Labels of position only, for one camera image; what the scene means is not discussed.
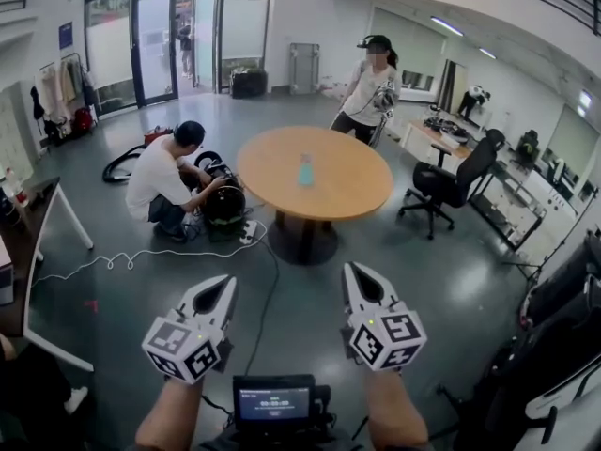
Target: black pants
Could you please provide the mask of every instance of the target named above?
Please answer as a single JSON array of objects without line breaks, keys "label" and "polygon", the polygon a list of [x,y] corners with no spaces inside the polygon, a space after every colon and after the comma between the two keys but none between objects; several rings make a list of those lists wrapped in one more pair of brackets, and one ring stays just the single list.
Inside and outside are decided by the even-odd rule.
[{"label": "black pants", "polygon": [[55,358],[29,345],[2,364],[3,407],[21,421],[33,449],[81,449],[83,439],[65,411],[71,386]]},{"label": "black pants", "polygon": [[458,114],[463,112],[463,109],[466,110],[466,119],[470,118],[471,111],[475,107],[478,101],[474,99],[469,92],[463,94],[463,100],[461,101],[461,105],[459,105],[459,110],[457,110]]},{"label": "black pants", "polygon": [[[181,181],[192,190],[200,187],[200,180],[192,174],[179,174]],[[157,195],[150,202],[148,221],[161,223],[163,230],[169,234],[177,234],[181,229],[181,222],[186,216],[186,211],[181,206],[169,202],[163,195]]]},{"label": "black pants", "polygon": [[334,120],[334,123],[331,125],[331,129],[333,131],[338,131],[342,133],[349,133],[353,129],[355,130],[355,137],[361,140],[364,144],[369,145],[370,140],[372,139],[372,135],[374,135],[374,130],[377,125],[365,125],[360,124],[356,120],[353,120],[344,112],[338,114],[338,117]]}]

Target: table base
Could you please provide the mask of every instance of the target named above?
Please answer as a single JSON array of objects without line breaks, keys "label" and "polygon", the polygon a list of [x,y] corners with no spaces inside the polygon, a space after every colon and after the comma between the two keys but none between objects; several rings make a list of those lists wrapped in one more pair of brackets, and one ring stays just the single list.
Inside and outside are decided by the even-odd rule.
[{"label": "table base", "polygon": [[289,264],[323,264],[338,248],[338,236],[331,222],[285,217],[279,211],[267,237],[274,254]]}]

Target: shoe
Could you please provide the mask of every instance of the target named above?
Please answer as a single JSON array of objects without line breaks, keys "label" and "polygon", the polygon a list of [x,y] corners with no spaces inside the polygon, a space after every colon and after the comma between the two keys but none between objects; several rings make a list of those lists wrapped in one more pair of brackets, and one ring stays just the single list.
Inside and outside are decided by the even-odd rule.
[{"label": "shoe", "polygon": [[71,397],[69,398],[69,401],[65,403],[65,411],[67,412],[67,414],[71,415],[75,411],[77,411],[77,408],[79,408],[80,404],[82,404],[86,396],[86,387],[81,387],[79,389],[71,389]]},{"label": "shoe", "polygon": [[179,227],[179,229],[177,230],[177,232],[175,234],[173,232],[167,231],[162,226],[161,223],[157,223],[154,226],[154,228],[155,228],[155,230],[157,231],[158,234],[162,235],[163,237],[168,237],[173,242],[184,243],[185,241],[188,240],[188,236],[186,235],[186,231],[185,231],[183,225],[181,225]]}]

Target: hand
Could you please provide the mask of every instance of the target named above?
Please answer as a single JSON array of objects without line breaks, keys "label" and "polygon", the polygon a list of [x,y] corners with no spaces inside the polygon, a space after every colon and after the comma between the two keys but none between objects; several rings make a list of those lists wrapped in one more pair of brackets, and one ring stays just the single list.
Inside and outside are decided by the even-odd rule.
[{"label": "hand", "polygon": [[220,187],[223,187],[226,183],[227,183],[227,179],[225,177],[218,177],[208,185],[207,189],[210,189],[211,191],[215,191],[215,190],[219,189]]}]

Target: white t-shirt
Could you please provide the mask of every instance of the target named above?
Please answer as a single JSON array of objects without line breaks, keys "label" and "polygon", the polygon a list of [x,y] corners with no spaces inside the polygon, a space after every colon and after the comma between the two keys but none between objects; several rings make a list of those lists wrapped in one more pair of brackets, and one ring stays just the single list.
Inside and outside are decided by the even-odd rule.
[{"label": "white t-shirt", "polygon": [[485,94],[485,92],[480,86],[471,86],[470,88],[468,88],[468,92],[470,93],[470,97],[473,97],[474,99]]},{"label": "white t-shirt", "polygon": [[148,210],[159,194],[175,206],[190,202],[192,195],[179,178],[183,158],[174,159],[162,145],[171,135],[164,135],[152,142],[140,155],[131,172],[125,202],[131,216],[148,221]]},{"label": "white t-shirt", "polygon": [[382,114],[376,107],[370,102],[367,104],[382,84],[388,82],[389,79],[393,79],[394,93],[398,96],[403,86],[403,80],[401,79],[401,72],[394,69],[392,66],[388,66],[386,70],[380,73],[374,73],[374,68],[363,60],[355,66],[351,82],[357,82],[357,88],[352,95],[345,102],[342,110],[353,120],[356,120],[360,124],[377,126],[379,124]]}]

